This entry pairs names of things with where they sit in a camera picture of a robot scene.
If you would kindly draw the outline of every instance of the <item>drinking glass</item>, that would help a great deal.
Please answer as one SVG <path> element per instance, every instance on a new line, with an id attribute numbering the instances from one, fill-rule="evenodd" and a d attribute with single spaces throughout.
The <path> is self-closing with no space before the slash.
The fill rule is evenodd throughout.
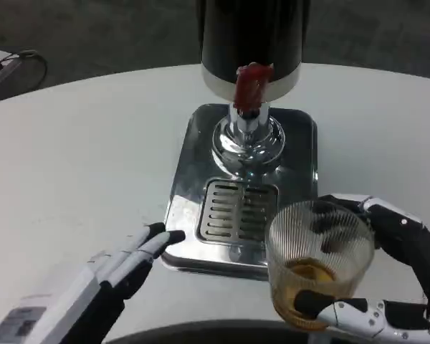
<path id="1" fill-rule="evenodd" d="M 313 290 L 352 297 L 374 255 L 371 230 L 352 212 L 324 201 L 292 204 L 274 217 L 266 252 L 275 310 L 305 330 L 327 325 L 296 311 L 295 296 Z"/>

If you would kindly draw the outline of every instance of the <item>white table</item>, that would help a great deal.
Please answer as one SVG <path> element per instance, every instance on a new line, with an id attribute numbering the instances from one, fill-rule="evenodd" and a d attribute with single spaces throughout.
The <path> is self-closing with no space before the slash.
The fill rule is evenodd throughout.
<path id="1" fill-rule="evenodd" d="M 198 65 L 0 102 L 0 320 L 53 264 L 83 262 L 142 223 L 162 221 L 187 120 L 208 102 L 224 101 L 204 86 Z M 316 120 L 321 194 L 375 194 L 430 224 L 430 80 L 304 64 L 297 87 L 274 106 Z M 408 267 L 378 252 L 357 295 L 420 301 L 421 289 Z M 232 318 L 279 320 L 268 284 L 158 262 L 108 338 Z"/>

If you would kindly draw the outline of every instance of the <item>red tap handle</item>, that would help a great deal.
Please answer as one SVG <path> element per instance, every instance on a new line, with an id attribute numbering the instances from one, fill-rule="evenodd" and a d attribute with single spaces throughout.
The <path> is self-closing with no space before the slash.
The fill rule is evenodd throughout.
<path id="1" fill-rule="evenodd" d="M 256 62 L 239 67 L 234 107 L 243 113 L 258 109 L 262 104 L 266 85 L 273 73 L 272 66 L 263 66 Z"/>

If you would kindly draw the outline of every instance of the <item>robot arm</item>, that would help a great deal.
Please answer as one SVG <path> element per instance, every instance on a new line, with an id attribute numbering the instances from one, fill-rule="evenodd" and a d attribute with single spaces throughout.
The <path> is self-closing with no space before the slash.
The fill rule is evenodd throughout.
<path id="1" fill-rule="evenodd" d="M 324 201 L 343 206 L 374 230 L 377 244 L 387 254 L 412 267 L 428 298 L 427 305 L 335 300 L 328 295 L 301 291 L 295 308 L 354 335 L 380 342 L 430 343 L 430 231 L 424 223 L 381 199 L 365 195 L 332 194 Z M 331 242 L 322 249 L 331 250 Z"/>
<path id="2" fill-rule="evenodd" d="M 101 253 L 82 267 L 58 266 L 0 324 L 1 344 L 101 343 L 145 282 L 153 260 L 185 239 L 164 224 L 145 227 L 119 250 Z"/>

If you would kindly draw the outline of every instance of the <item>sticker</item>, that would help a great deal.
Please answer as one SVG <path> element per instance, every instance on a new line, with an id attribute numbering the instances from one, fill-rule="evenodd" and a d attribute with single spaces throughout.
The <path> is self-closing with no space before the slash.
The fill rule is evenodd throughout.
<path id="1" fill-rule="evenodd" d="M 45 310 L 45 307 L 13 309 L 0 324 L 0 343 L 23 343 Z"/>

